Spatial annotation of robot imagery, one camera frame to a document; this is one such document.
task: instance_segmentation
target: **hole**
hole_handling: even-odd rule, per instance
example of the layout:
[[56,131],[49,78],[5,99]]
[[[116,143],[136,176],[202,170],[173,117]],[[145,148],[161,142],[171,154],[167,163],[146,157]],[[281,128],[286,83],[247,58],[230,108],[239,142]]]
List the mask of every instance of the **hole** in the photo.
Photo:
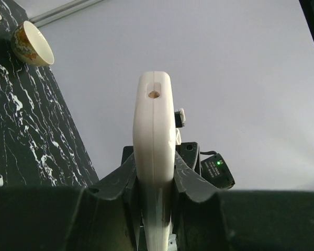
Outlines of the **hole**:
[[193,146],[192,146],[192,145],[187,145],[187,146],[186,146],[186,150],[192,151],[192,150],[193,150]]
[[89,190],[90,190],[92,193],[97,193],[97,192],[100,191],[100,190],[97,189],[97,188],[89,188]]
[[152,92],[150,92],[148,94],[149,98],[158,98],[161,94],[159,92],[157,92],[156,90],[153,90]]

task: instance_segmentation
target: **screw hole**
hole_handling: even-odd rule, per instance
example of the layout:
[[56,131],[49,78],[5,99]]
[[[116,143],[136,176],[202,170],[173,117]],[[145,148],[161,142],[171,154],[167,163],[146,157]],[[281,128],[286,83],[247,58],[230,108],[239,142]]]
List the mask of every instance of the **screw hole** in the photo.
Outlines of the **screw hole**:
[[92,193],[97,193],[97,192],[100,191],[100,190],[97,189],[97,188],[90,188],[89,190],[90,190]]
[[192,146],[192,145],[187,145],[187,146],[186,146],[186,150],[192,151],[192,150],[193,150],[193,146]]

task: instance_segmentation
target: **cup rim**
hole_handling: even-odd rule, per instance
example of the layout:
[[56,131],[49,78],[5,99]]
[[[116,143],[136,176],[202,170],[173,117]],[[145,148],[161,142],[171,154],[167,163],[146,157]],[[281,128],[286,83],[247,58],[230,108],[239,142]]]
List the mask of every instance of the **cup rim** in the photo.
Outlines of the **cup rim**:
[[[50,55],[49,56],[45,56],[44,53],[42,53],[42,51],[37,50],[35,48],[35,41],[33,42],[33,39],[30,38],[30,34],[28,35],[28,28],[26,28],[26,25],[29,26],[30,28],[32,28],[34,31],[32,32],[37,32],[39,37],[41,37],[43,39],[43,46],[45,46],[47,53]],[[31,44],[31,46],[34,48],[34,50],[36,51],[36,53],[39,55],[39,57],[46,62],[48,65],[52,65],[54,64],[54,55],[52,52],[52,49],[48,43],[48,41],[46,40],[46,38],[44,37],[44,35],[42,34],[42,32],[30,21],[26,20],[23,22],[23,28],[25,30],[26,36]]]

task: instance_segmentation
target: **cup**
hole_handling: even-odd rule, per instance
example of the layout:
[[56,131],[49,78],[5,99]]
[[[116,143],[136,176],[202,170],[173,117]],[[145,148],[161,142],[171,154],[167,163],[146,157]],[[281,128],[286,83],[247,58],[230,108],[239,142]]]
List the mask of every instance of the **cup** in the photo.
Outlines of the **cup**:
[[39,29],[29,21],[24,21],[14,30],[10,45],[14,54],[26,64],[39,67],[54,63],[48,42]]

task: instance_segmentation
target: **wall trim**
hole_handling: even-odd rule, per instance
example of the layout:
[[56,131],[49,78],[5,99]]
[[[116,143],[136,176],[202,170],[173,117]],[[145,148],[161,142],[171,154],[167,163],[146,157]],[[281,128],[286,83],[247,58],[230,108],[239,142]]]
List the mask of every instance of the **wall trim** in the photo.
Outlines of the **wall trim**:
[[56,9],[33,17],[30,21],[39,28],[102,1],[104,0],[74,0]]

